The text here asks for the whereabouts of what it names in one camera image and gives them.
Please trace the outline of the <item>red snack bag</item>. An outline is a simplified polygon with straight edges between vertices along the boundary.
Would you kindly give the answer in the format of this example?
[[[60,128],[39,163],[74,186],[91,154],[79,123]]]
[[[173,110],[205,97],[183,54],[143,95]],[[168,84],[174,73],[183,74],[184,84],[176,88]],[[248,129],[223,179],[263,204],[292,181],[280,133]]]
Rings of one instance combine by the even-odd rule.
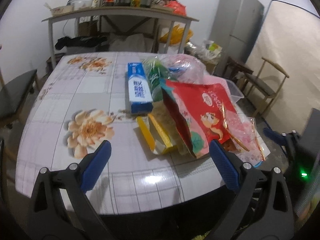
[[[253,118],[238,113],[223,85],[160,81],[163,102],[189,153],[199,159],[217,140],[226,151],[253,165],[265,160],[265,150]]]

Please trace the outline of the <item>yellow carton box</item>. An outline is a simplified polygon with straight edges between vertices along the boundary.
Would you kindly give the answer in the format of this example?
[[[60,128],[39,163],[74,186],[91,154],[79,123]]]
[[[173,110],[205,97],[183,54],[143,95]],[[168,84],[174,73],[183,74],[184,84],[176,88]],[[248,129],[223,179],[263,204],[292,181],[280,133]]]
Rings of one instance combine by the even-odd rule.
[[[165,155],[178,150],[176,142],[151,113],[146,118],[136,117],[136,122],[153,154]]]

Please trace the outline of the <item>blue white toothpaste box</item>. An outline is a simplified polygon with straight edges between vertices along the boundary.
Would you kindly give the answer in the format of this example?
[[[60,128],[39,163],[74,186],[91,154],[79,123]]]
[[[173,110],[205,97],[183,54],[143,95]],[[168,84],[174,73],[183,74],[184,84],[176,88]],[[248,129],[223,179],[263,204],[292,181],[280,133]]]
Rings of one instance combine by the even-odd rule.
[[[150,113],[153,109],[153,99],[142,63],[128,63],[127,77],[131,113]]]

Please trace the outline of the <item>clear pink printed plastic bag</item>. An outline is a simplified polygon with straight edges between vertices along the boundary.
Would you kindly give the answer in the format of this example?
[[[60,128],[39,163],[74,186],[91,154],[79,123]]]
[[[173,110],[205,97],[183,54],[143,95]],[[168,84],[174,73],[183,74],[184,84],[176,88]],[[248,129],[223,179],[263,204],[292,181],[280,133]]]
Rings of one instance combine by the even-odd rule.
[[[161,63],[172,77],[182,83],[203,84],[206,74],[205,65],[188,54],[169,55],[161,59]]]

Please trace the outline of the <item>green plastic bag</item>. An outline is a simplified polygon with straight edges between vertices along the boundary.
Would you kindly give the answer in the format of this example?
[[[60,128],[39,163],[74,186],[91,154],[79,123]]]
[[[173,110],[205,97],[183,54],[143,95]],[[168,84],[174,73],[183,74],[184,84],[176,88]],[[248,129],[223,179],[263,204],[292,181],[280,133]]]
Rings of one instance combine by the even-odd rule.
[[[148,57],[143,61],[143,68],[148,80],[151,96],[154,102],[163,100],[161,79],[176,80],[159,58]]]

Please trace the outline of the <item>floral tablecloth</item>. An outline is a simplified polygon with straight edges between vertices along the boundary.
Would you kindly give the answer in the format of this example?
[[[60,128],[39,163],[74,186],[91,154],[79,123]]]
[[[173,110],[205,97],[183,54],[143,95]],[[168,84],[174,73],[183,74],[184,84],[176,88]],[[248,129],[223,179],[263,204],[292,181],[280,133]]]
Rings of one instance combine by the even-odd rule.
[[[144,139],[129,102],[127,64],[168,54],[100,52],[64,56],[48,77],[25,124],[16,164],[16,190],[30,197],[45,171],[79,168],[108,140],[112,152],[87,196],[97,213],[120,215],[158,210],[218,189],[224,183],[209,153],[193,157],[163,100],[150,112],[178,150],[155,155]],[[203,84],[227,81],[206,72]]]

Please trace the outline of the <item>dark wooden stool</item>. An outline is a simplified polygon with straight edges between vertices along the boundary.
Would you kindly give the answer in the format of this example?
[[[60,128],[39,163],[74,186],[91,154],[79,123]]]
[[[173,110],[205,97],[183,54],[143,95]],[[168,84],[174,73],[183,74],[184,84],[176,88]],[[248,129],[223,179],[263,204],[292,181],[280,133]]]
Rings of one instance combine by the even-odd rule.
[[[222,77],[225,79],[232,80],[237,82],[241,77],[242,73],[244,74],[253,74],[251,70],[245,63],[241,61],[236,61],[232,57],[228,57],[226,66],[223,70]]]

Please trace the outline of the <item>white mattress blue trim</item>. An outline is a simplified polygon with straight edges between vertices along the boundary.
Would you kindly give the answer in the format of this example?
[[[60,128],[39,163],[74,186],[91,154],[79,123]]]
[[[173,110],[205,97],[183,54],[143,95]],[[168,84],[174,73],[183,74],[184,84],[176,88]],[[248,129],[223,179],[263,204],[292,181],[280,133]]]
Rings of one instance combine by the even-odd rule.
[[[247,64],[278,95],[266,109],[257,89],[249,100],[278,132],[303,132],[319,108],[319,17],[295,5],[272,1]]]

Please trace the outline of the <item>black bench seat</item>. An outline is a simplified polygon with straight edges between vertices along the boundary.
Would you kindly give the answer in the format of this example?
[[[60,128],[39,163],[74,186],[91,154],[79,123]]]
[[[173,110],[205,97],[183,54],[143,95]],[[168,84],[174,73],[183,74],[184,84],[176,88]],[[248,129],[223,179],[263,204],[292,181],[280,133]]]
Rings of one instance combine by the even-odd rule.
[[[21,112],[29,94],[34,93],[34,84],[40,91],[37,70],[30,70],[4,83],[1,75],[1,128],[7,126],[12,129],[12,123],[19,120]]]

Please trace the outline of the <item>black clothes under table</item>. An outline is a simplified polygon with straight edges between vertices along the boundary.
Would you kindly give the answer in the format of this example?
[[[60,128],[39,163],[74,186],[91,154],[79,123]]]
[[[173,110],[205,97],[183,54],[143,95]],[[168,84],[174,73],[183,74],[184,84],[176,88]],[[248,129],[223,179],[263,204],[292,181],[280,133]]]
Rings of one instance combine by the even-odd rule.
[[[65,36],[57,40],[55,49],[62,50],[64,47],[93,48],[107,40],[107,36],[78,36],[75,38]]]

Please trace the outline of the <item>grey refrigerator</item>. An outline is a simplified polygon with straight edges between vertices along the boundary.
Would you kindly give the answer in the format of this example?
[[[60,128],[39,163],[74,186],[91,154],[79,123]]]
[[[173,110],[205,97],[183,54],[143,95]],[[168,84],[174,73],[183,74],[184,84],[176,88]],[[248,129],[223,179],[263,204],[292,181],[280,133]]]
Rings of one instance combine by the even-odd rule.
[[[229,57],[245,63],[257,39],[264,15],[258,0],[219,0],[209,39],[222,47],[214,74],[221,76]]]

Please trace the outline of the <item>orange plastic bag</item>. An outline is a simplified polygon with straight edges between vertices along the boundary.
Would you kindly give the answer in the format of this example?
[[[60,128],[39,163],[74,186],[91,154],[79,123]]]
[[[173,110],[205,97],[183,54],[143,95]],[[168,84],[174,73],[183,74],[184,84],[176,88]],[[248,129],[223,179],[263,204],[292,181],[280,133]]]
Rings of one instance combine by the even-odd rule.
[[[172,29],[170,45],[177,45],[181,42],[184,33],[184,28],[180,27],[179,24],[175,25]],[[167,31],[165,34],[162,34],[159,38],[161,43],[166,43],[169,37],[169,32]]]

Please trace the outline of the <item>white bowl with chopsticks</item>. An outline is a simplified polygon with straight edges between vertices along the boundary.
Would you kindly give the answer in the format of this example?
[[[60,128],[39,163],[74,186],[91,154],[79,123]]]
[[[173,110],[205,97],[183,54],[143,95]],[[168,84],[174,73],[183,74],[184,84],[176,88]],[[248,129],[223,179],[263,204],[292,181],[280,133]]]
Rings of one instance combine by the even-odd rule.
[[[64,5],[61,7],[52,8],[48,3],[44,3],[44,6],[49,9],[52,16],[59,16],[73,11],[72,5]]]

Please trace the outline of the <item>red plastic bag on shelf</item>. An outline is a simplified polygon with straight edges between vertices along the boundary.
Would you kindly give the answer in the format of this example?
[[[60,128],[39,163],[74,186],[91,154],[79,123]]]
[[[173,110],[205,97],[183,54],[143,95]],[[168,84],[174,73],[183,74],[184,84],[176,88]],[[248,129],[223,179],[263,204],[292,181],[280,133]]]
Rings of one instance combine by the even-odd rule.
[[[183,4],[181,4],[178,0],[168,0],[165,7],[170,8],[173,13],[186,16],[186,9]]]

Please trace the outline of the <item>grey metal side table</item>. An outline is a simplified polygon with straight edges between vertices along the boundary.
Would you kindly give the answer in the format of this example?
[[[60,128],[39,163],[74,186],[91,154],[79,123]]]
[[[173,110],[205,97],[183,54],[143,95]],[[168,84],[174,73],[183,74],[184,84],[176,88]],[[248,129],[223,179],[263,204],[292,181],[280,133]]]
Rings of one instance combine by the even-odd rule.
[[[125,6],[113,6],[113,7],[98,7],[98,8],[85,8],[77,11],[67,12],[65,14],[52,16],[50,18],[45,19],[48,22],[48,40],[49,40],[49,51],[50,51],[50,59],[52,62],[52,68],[56,67],[56,58],[54,51],[54,40],[53,40],[53,24],[56,22],[67,21],[70,19],[76,19],[76,22],[79,21],[82,17],[102,17],[104,18],[108,24],[118,33],[120,32],[119,28],[111,21],[110,16],[135,16],[141,17],[142,20],[134,25],[131,29],[124,33],[124,35],[130,35],[136,28],[153,19],[153,32],[151,38],[153,39],[153,48],[152,51],[156,52],[156,43],[158,41],[158,22],[160,20],[166,20],[170,22],[169,27],[169,36],[172,36],[172,29],[174,27],[175,22],[183,23],[184,31],[182,35],[182,39],[179,45],[178,53],[182,53],[186,44],[188,31],[190,29],[190,25],[192,22],[199,22],[198,19],[183,16],[179,14],[175,14],[168,10],[161,10],[155,8],[141,8],[141,7],[125,7]]]

